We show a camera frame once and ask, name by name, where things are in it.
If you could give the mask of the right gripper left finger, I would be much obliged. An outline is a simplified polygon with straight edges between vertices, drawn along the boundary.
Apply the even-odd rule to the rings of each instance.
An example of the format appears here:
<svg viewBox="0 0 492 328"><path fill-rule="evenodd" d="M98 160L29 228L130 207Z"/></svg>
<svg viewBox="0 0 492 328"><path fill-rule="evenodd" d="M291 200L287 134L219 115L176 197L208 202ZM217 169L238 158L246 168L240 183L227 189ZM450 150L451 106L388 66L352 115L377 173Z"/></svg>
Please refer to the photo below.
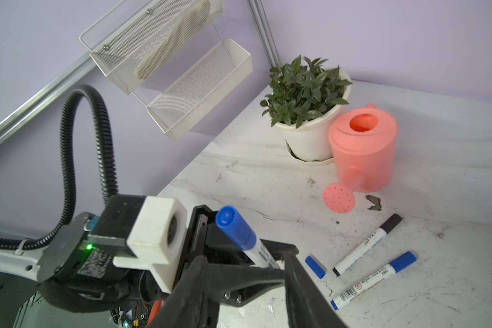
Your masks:
<svg viewBox="0 0 492 328"><path fill-rule="evenodd" d="M208 261L197 256L147 327L201 327Z"/></svg>

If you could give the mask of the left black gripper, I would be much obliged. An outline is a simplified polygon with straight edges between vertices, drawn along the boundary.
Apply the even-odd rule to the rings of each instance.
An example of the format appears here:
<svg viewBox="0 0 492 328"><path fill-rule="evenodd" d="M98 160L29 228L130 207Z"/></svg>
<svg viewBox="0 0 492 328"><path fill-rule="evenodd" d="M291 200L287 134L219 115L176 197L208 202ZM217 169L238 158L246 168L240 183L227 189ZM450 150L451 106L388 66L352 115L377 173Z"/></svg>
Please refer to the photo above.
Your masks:
<svg viewBox="0 0 492 328"><path fill-rule="evenodd" d="M239 308L284 286L284 270L255 266L217 227L216 218L217 212L206 205L191 212L176 283L198 256L208 265L205 278L196 279L185 292L189 298L181 306L177 327L216 327L222 305Z"/></svg>

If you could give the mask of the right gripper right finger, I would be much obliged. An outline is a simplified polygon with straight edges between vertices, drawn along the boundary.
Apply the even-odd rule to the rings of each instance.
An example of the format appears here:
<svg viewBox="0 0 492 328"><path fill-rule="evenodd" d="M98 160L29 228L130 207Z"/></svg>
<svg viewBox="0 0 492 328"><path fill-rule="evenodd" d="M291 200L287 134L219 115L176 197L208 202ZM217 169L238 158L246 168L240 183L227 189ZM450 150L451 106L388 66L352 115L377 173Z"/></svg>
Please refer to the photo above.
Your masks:
<svg viewBox="0 0 492 328"><path fill-rule="evenodd" d="M296 255L285 253L283 260L289 327L347 327L334 313Z"/></svg>

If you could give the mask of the blue pen cap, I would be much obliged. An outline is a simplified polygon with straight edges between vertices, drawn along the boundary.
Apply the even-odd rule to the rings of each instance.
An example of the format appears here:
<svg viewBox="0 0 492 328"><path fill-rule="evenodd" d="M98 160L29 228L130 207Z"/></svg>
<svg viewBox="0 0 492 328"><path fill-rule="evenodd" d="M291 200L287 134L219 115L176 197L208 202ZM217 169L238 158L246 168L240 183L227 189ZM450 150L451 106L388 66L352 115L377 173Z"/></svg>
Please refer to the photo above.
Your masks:
<svg viewBox="0 0 492 328"><path fill-rule="evenodd" d="M307 256L305 259L306 265L312 270L312 272L318 277L318 279L323 279L325 277L326 271L322 264L316 260L313 256Z"/></svg>

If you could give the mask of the white marker blue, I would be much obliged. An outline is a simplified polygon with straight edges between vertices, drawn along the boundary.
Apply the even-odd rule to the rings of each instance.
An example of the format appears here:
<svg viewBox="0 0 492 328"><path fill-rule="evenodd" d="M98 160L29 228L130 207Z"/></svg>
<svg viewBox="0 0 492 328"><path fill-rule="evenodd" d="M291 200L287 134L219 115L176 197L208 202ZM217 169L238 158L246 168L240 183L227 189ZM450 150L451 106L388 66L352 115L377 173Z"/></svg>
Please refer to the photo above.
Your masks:
<svg viewBox="0 0 492 328"><path fill-rule="evenodd" d="M216 217L219 229L259 268L279 269L275 258L233 206L224 206Z"/></svg>
<svg viewBox="0 0 492 328"><path fill-rule="evenodd" d="M370 274L362 281L352 285L347 290L343 291L331 300L331 305L334 310L340 310L350 304L356 297L359 297L366 291L380 284L382 281L389 279L402 270L417 261L417 257L411 251L407 251L398 258L384 265L378 271Z"/></svg>

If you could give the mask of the white marker black tip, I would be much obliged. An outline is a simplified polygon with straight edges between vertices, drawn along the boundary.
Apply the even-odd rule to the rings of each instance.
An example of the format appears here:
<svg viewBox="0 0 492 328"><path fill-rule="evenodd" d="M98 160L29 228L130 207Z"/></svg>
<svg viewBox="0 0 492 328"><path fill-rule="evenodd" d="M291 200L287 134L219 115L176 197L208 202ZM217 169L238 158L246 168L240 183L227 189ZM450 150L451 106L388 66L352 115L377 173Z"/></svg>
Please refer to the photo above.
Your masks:
<svg viewBox="0 0 492 328"><path fill-rule="evenodd" d="M350 269L362 256L370 251L381 239L387 236L393 229L397 227L403 218L398 214L393 214L383 224L380 225L370 236L361 242L354 250L348 253L340 262L332 269L336 277L342 276Z"/></svg>

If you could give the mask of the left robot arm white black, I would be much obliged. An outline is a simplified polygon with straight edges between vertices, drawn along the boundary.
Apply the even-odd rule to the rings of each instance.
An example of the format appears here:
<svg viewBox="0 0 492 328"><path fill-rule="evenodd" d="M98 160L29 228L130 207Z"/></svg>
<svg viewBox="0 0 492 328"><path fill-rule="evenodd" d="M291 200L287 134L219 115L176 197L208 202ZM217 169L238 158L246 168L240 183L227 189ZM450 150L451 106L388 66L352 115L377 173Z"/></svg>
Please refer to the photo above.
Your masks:
<svg viewBox="0 0 492 328"><path fill-rule="evenodd" d="M215 327L221 306L241 307L284 284L280 260L298 250L261 241L243 251L216 225L173 198L115 197L100 216L82 213L36 250L0 247L0 272L33 280L51 305L70 312L159 302L148 327Z"/></svg>

